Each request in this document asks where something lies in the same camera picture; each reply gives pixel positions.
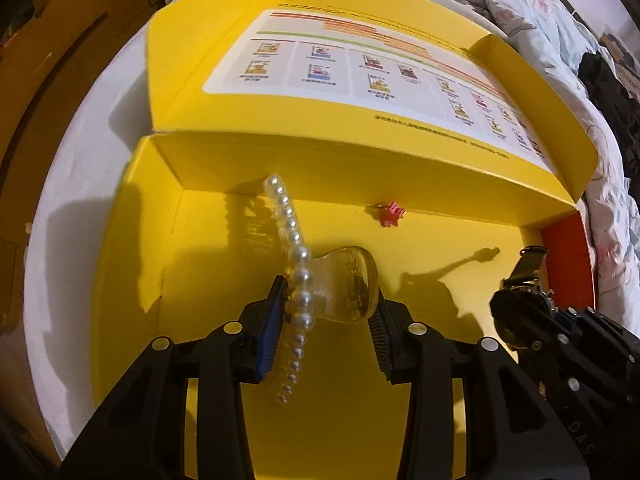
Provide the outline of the wristwatch with black strap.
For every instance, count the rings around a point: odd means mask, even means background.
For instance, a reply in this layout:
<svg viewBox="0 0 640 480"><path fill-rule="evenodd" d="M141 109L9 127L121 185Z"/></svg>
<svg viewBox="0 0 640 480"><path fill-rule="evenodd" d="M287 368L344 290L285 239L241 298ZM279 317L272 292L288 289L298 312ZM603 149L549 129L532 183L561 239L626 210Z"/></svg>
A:
<svg viewBox="0 0 640 480"><path fill-rule="evenodd" d="M544 246L529 245L520 251L520 260L514 266L512 273L500 283L500 289L519 290L539 296L549 313L558 312L552 300L553 292L545 289L541 283L540 272L548 256L548 249Z"/></svg>

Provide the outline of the small red star charm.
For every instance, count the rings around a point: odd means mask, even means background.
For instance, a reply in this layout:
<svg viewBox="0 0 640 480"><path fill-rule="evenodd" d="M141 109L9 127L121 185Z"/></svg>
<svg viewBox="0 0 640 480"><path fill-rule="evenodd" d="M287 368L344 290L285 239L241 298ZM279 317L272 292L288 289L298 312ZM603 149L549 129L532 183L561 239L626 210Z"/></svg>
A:
<svg viewBox="0 0 640 480"><path fill-rule="evenodd" d="M399 221L405 217L406 210L396 202L379 203L366 207L366 213L376 220L383 228L398 226Z"/></svg>

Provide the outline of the black garment on bed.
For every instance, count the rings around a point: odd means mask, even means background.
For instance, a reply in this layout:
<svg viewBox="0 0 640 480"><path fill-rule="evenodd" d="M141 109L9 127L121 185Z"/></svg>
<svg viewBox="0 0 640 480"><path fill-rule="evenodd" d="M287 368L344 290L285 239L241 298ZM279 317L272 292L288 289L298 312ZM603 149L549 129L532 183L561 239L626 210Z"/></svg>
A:
<svg viewBox="0 0 640 480"><path fill-rule="evenodd" d="M614 133L623 157L625 176L631 181L639 181L639 103L617 80L600 53L582 56L578 78Z"/></svg>

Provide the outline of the yellow cardboard box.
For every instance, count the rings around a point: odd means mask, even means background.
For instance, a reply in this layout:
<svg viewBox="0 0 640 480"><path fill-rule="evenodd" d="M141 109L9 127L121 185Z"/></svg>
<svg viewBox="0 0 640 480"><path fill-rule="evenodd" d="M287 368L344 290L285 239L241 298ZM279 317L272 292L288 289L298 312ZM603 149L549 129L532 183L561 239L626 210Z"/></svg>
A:
<svg viewBox="0 0 640 480"><path fill-rule="evenodd" d="M576 217L598 163L518 52L427 0L177 0L144 57L152 131L93 289L99 406L153 339L205 338L285 278L272 174L314 256L364 248L378 299L475 344L497 340L492 296ZM366 207L390 202L406 214L383 228ZM369 320L319 320L281 404L283 315L272 369L241 387L251 479L400 479L410 387L380 370Z"/></svg>

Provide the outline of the white floral duvet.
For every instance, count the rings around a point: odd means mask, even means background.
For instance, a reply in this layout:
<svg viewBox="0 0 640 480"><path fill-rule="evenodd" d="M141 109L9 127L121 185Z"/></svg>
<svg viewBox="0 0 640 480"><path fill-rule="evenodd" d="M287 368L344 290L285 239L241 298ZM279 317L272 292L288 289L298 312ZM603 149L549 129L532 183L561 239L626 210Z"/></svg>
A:
<svg viewBox="0 0 640 480"><path fill-rule="evenodd" d="M603 53L560 0L485 0L511 44L544 77L582 124L599 154L585 192L596 253L598 309L639 333L639 211L629 194L614 132L578 79L586 53Z"/></svg>

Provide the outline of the brown wooden wardrobe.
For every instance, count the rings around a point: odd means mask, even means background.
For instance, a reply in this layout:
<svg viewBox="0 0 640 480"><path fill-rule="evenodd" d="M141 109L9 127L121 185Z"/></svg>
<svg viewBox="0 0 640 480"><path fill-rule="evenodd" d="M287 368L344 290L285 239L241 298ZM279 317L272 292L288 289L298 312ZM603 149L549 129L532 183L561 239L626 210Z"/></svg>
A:
<svg viewBox="0 0 640 480"><path fill-rule="evenodd" d="M1 331L20 322L38 200L82 99L158 0L1 0Z"/></svg>

